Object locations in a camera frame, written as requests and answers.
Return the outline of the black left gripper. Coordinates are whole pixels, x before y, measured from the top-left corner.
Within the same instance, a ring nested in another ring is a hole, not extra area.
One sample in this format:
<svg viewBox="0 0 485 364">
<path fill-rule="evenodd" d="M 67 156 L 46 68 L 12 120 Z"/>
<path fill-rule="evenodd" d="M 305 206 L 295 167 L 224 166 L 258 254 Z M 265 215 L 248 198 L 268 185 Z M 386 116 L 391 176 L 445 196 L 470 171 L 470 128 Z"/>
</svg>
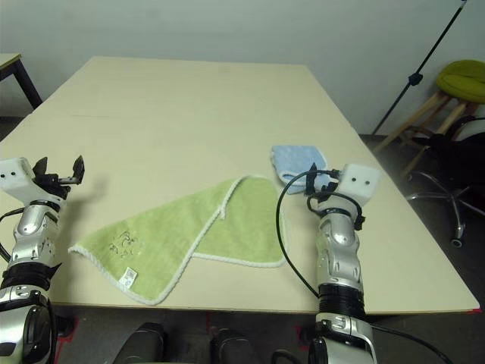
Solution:
<svg viewBox="0 0 485 364">
<path fill-rule="evenodd" d="M 81 184 L 85 174 L 83 157 L 80 155 L 74 162 L 72 177 L 60 178 L 57 174 L 46 174 L 48 158 L 43 157 L 33 167 L 34 183 L 49 194 L 67 198 L 70 185 Z"/>
</svg>

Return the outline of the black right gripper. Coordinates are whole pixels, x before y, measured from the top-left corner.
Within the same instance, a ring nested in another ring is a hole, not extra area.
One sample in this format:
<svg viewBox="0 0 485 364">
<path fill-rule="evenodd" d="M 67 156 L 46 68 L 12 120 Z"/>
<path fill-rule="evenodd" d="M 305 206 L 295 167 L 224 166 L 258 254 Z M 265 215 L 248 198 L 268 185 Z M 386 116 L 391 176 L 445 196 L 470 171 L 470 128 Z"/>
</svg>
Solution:
<svg viewBox="0 0 485 364">
<path fill-rule="evenodd" d="M 305 194 L 318 195 L 319 200 L 326 200 L 327 193 L 333 192 L 338 186 L 339 170 L 331 170 L 329 174 L 317 174 L 317 166 L 313 163 L 305 178 Z"/>
</svg>

